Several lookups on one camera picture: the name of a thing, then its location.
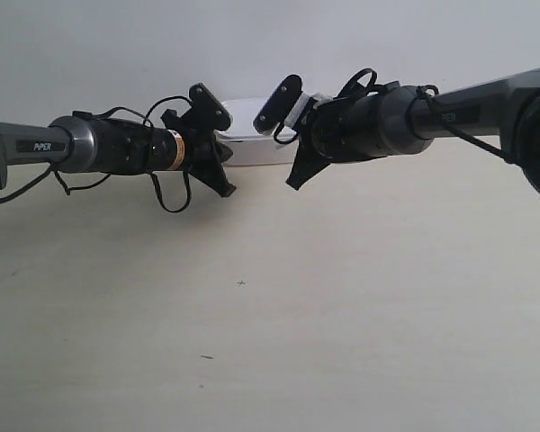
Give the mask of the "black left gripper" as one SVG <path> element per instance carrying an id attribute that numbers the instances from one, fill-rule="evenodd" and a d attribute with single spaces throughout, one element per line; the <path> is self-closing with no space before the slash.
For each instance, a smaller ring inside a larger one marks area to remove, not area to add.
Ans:
<path id="1" fill-rule="evenodd" d="M 220 197 L 231 196 L 235 192 L 235 185 L 228 180 L 223 163 L 230 160 L 233 151 L 214 141 L 211 132 L 183 127 L 179 136 L 179 156 L 182 158 L 179 170 L 191 173 Z"/>

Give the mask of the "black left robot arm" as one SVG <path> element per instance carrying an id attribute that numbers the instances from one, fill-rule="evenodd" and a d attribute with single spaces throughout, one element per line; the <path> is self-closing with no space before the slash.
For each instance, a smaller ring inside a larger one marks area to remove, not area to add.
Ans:
<path id="1" fill-rule="evenodd" d="M 44 164 L 45 171 L 17 191 L 0 198 L 0 204 L 26 193 L 49 175 L 101 173 L 111 176 L 148 175 L 156 197 L 163 198 L 158 173 L 182 174 L 188 183 L 197 179 L 221 197 L 236 187 L 223 164 L 232 150 L 216 137 L 231 125 L 222 108 L 208 112 L 195 106 L 184 114 L 167 109 L 162 127 L 148 117 L 140 122 L 115 117 L 115 111 L 93 114 L 75 111 L 47 127 L 0 122 L 0 190 L 5 189 L 11 166 Z"/>

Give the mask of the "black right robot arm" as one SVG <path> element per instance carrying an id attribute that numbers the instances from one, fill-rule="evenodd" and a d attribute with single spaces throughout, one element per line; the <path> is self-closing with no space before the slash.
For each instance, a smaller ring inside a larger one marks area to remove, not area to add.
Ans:
<path id="1" fill-rule="evenodd" d="M 518 167 L 540 194 L 540 67 L 445 93 L 382 84 L 364 68 L 335 97 L 310 101 L 296 130 L 294 190 L 331 165 L 416 156 L 456 138 Z"/>

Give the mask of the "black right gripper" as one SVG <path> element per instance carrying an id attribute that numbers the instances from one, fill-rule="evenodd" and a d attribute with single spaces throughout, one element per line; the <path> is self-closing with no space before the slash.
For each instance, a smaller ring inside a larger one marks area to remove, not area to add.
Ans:
<path id="1" fill-rule="evenodd" d="M 344 118 L 356 99 L 312 96 L 298 121 L 298 148 L 286 184 L 300 189 L 330 164 L 352 164 L 377 159 L 344 142 Z"/>

